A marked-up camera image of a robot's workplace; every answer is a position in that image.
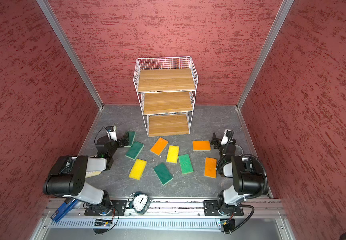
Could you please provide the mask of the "dark green sponge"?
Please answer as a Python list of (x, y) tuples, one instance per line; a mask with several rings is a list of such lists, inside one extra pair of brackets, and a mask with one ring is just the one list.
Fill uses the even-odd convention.
[(125, 145), (125, 147), (131, 147), (134, 143), (136, 132), (135, 131), (129, 131), (126, 133), (128, 135), (128, 143)]
[(130, 149), (125, 154), (125, 156), (129, 159), (136, 160), (138, 155), (142, 151), (143, 147), (144, 147), (143, 143), (134, 142), (133, 145), (130, 147)]
[(173, 179), (173, 176), (169, 172), (165, 163), (158, 164), (156, 167), (153, 168), (153, 170), (163, 186), (165, 186)]

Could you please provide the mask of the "orange sponge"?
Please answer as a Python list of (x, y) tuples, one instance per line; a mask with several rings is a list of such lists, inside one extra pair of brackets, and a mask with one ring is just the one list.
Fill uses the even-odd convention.
[(150, 149), (150, 151), (158, 156), (162, 153), (162, 151), (165, 149), (165, 147), (168, 145), (168, 141), (159, 138), (156, 143), (153, 145), (153, 147)]
[(194, 151), (210, 151), (211, 144), (210, 141), (193, 141)]
[(206, 158), (204, 176), (208, 178), (217, 178), (217, 159)]

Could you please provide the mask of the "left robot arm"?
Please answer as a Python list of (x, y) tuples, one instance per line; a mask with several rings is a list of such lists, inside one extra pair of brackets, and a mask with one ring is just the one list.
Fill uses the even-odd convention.
[(112, 136), (101, 137), (95, 143), (97, 156), (61, 156), (51, 168), (43, 185), (43, 193), (56, 197), (72, 197), (93, 206), (110, 208), (111, 201), (107, 191), (88, 184), (86, 173), (109, 171), (113, 156), (118, 148), (129, 144), (129, 133), (121, 139)]

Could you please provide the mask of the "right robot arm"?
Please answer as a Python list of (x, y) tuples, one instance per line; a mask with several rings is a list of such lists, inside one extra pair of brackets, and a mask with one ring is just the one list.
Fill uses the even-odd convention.
[(210, 144), (219, 151), (220, 159), (216, 172), (233, 179), (233, 184), (218, 195), (217, 205), (221, 215), (227, 215), (247, 200), (258, 198), (269, 192), (267, 171), (260, 159), (244, 153), (233, 138), (234, 131), (226, 129), (224, 136), (212, 135)]

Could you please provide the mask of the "cream calculator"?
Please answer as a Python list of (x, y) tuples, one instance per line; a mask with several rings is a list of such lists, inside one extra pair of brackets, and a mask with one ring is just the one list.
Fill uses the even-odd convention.
[(98, 176), (102, 173), (102, 171), (91, 171), (91, 172), (86, 172), (85, 177), (86, 178), (91, 178), (91, 177), (95, 177)]

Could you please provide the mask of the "yellow sponge lower left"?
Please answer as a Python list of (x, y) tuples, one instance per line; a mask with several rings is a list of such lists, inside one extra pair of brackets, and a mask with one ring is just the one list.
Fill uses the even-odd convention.
[(129, 178), (140, 180), (143, 174), (143, 171), (146, 167), (147, 161), (137, 159), (129, 173)]

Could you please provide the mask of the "yellow sponge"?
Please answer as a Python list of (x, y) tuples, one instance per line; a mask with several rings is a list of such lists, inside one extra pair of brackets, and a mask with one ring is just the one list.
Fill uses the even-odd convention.
[(180, 151), (179, 146), (170, 145), (169, 149), (168, 149), (166, 162), (176, 164), (178, 162), (178, 158), (179, 158), (179, 151)]
[(146, 167), (147, 161), (137, 159), (129, 173), (129, 178), (140, 180), (143, 174), (143, 171)]

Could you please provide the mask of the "light green sponge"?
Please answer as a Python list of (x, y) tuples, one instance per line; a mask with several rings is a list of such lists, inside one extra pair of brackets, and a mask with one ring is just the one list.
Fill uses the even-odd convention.
[(180, 155), (179, 161), (180, 161), (180, 167), (181, 167), (183, 175), (190, 174), (190, 173), (194, 172), (189, 154)]

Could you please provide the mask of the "yellow sponge centre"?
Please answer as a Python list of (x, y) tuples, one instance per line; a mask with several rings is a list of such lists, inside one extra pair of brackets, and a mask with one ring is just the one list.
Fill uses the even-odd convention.
[(168, 149), (166, 162), (176, 164), (178, 162), (178, 158), (179, 158), (179, 151), (180, 151), (179, 146), (170, 145), (169, 149)]

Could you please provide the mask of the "green analog clock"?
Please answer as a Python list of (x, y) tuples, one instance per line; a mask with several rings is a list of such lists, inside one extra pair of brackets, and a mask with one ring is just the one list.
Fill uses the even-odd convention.
[(151, 200), (147, 194), (137, 192), (129, 202), (129, 207), (136, 213), (144, 215), (149, 209)]

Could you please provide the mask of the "blue stapler tool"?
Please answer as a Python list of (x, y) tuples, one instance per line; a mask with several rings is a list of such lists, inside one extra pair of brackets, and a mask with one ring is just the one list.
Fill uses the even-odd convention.
[(68, 214), (79, 201), (75, 198), (66, 198), (62, 205), (53, 213), (51, 219), (53, 222), (58, 223), (66, 214)]

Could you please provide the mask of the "right circuit board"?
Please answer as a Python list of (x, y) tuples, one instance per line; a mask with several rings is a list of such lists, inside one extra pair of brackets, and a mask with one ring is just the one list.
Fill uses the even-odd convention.
[(236, 227), (236, 221), (234, 219), (231, 220), (220, 220), (219, 221), (219, 228), (222, 233), (224, 234), (231, 234), (231, 232), (235, 229)]

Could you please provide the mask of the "circuit board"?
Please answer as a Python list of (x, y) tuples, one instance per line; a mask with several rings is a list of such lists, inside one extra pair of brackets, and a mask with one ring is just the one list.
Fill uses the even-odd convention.
[(235, 229), (236, 227), (236, 221), (234, 219), (231, 220), (220, 220), (219, 221), (219, 228), (222, 233), (224, 234), (231, 234), (231, 232)]
[(95, 219), (94, 227), (110, 227), (112, 224), (111, 220)]

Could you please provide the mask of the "left circuit board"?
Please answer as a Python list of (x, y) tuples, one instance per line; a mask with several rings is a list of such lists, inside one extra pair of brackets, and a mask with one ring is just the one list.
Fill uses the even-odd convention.
[(95, 219), (94, 227), (110, 227), (112, 224), (111, 220)]

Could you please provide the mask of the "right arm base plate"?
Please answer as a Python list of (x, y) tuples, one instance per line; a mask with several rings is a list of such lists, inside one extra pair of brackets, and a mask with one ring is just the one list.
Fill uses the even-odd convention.
[(241, 217), (244, 211), (241, 207), (221, 204), (216, 200), (203, 201), (205, 216), (231, 217), (232, 215)]

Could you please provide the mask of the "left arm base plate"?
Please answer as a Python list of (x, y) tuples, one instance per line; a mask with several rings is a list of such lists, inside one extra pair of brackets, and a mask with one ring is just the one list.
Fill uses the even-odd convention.
[(111, 200), (111, 207), (103, 214), (103, 207), (98, 205), (85, 206), (85, 216), (99, 216), (99, 217), (110, 217), (113, 214), (117, 216), (124, 216), (126, 207), (128, 206), (127, 200)]

